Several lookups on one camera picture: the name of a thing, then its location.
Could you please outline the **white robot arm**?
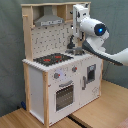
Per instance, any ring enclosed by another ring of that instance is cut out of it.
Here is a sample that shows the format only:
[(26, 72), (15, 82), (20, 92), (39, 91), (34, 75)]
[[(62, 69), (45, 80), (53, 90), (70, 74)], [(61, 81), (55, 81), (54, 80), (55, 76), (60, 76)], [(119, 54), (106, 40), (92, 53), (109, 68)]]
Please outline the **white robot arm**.
[(106, 53), (103, 43), (109, 37), (107, 26), (90, 17), (86, 4), (76, 4), (73, 6), (73, 35), (83, 39), (83, 34), (87, 34), (82, 43), (84, 50), (115, 65), (128, 66), (128, 48), (113, 55)]

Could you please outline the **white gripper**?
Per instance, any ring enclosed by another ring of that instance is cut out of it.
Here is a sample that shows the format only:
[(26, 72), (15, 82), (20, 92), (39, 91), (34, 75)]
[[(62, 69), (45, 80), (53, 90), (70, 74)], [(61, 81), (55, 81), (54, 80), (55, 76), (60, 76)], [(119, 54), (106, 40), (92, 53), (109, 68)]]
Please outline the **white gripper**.
[(76, 4), (73, 6), (73, 34), (80, 34), (80, 24), (83, 19), (89, 17), (89, 7), (86, 4)]

